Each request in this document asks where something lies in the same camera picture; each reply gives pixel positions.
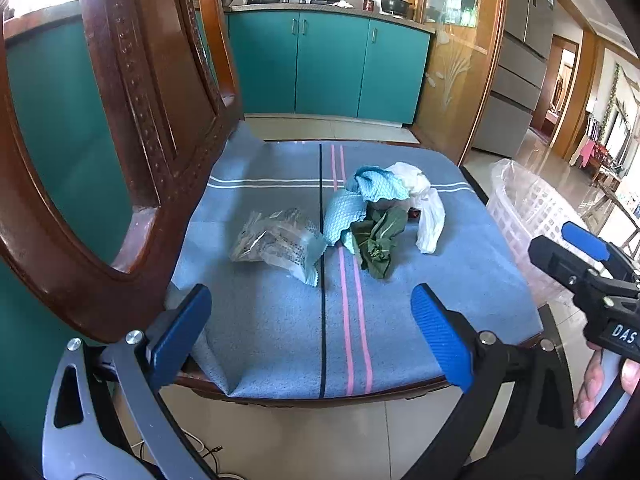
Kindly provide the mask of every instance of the screw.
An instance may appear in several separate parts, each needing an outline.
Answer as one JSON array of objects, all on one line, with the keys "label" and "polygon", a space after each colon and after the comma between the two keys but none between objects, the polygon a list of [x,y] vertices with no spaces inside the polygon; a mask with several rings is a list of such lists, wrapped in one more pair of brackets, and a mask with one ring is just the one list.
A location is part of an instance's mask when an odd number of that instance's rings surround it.
[{"label": "screw", "polygon": [[480,341],[482,342],[482,344],[492,345],[496,341],[498,341],[498,338],[495,336],[493,332],[489,332],[488,330],[485,330],[484,332],[480,333]]},{"label": "screw", "polygon": [[79,337],[70,339],[69,342],[66,344],[66,348],[68,350],[71,350],[72,352],[75,350],[78,350],[81,346],[82,346],[82,339],[80,339]]},{"label": "screw", "polygon": [[129,345],[135,345],[142,341],[143,335],[142,330],[132,330],[125,336],[124,341]]},{"label": "screw", "polygon": [[540,348],[542,348],[545,352],[553,352],[556,349],[556,346],[549,341],[549,339],[543,339],[540,341]]}]

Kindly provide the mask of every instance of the hanging vine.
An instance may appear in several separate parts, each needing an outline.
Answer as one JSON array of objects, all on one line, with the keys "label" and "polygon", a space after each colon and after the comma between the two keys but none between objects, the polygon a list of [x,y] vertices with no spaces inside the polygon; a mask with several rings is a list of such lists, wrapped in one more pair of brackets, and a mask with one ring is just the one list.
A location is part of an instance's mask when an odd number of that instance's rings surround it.
[{"label": "hanging vine", "polygon": [[620,65],[616,63],[616,71],[613,73],[613,83],[611,85],[611,92],[609,93],[607,110],[604,112],[604,118],[602,120],[602,129],[600,138],[598,139],[599,142],[602,142],[602,139],[608,131],[607,126],[609,124],[609,119],[611,118],[611,113],[613,112],[613,106],[616,104],[616,89],[618,88],[618,80],[620,79],[620,70]]}]

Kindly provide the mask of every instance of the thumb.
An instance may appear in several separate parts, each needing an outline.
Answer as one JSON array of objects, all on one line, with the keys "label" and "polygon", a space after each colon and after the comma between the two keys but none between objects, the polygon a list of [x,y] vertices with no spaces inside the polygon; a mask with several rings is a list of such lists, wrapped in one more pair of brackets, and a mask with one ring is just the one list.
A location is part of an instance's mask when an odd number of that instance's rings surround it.
[{"label": "thumb", "polygon": [[622,367],[622,387],[629,394],[633,395],[640,380],[640,365],[635,361],[627,359]]}]

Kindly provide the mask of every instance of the wooden doorway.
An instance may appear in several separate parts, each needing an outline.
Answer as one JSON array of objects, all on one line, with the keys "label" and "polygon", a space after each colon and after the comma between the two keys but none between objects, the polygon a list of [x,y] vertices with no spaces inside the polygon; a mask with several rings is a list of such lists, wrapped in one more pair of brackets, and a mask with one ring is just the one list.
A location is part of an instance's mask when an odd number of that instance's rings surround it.
[{"label": "wooden doorway", "polygon": [[545,79],[530,123],[530,128],[547,145],[554,138],[571,98],[577,53],[577,43],[554,34]]}]

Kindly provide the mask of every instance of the refrigerator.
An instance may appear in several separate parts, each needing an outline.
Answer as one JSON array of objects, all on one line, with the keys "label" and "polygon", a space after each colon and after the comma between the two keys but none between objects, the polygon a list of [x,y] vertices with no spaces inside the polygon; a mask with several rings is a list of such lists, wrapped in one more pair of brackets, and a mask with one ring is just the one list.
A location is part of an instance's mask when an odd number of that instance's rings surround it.
[{"label": "refrigerator", "polygon": [[507,0],[502,47],[473,147],[513,158],[536,108],[551,51],[556,0]]}]

